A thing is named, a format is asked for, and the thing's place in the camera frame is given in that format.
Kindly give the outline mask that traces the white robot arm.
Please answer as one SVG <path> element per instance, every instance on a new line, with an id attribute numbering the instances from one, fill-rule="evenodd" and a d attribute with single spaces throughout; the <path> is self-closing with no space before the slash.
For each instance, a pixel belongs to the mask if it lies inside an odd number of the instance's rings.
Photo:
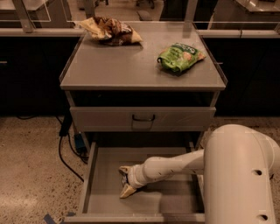
<path id="1" fill-rule="evenodd" d="M 176 174 L 201 175 L 205 224 L 277 224 L 270 178 L 279 160 L 280 147 L 271 137 L 227 124 L 211 133 L 203 150 L 121 166 L 120 197 Z"/>

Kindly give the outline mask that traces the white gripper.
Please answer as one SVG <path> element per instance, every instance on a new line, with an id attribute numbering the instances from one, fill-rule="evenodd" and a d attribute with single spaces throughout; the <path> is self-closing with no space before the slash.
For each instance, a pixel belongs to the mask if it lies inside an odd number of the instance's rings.
<path id="1" fill-rule="evenodd" d="M 120 198 L 125 199 L 137 191 L 136 188 L 141 188 L 148 184 L 147 179 L 143 173 L 143 166 L 141 164 L 136 164 L 132 166 L 120 166 L 119 171 L 123 174 L 128 175 L 129 184 L 125 184 Z"/>

